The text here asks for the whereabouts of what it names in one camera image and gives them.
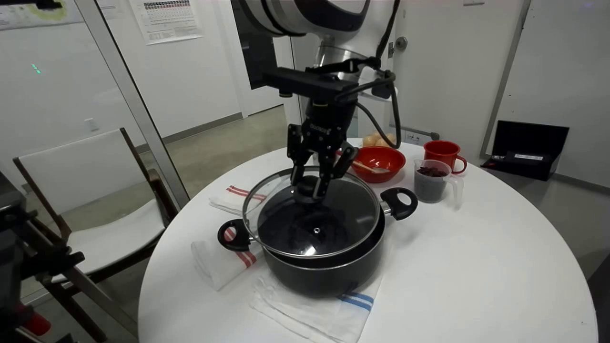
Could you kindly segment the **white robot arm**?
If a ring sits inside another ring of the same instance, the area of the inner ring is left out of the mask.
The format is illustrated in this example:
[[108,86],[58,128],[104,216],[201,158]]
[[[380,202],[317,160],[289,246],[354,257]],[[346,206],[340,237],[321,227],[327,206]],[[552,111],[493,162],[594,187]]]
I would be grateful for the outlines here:
[[[346,143],[357,96],[369,90],[392,103],[394,75],[380,59],[399,0],[230,0],[249,88],[274,88],[279,97],[300,96],[306,115],[287,126],[289,181],[308,198],[323,198],[346,174],[356,149]],[[274,38],[319,38],[317,63],[304,71],[279,67]]]

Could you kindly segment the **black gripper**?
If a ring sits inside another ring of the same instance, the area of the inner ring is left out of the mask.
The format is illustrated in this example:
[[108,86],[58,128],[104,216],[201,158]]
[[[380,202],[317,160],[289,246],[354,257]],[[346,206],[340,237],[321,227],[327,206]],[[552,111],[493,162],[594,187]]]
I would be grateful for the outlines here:
[[357,96],[371,90],[396,99],[394,75],[382,71],[377,59],[346,59],[304,71],[266,65],[255,73],[255,86],[306,99],[304,120],[287,130],[287,158],[293,162],[289,181],[296,185],[304,162],[317,156],[316,198],[325,196],[329,183],[342,177],[356,156],[356,149],[344,143]]

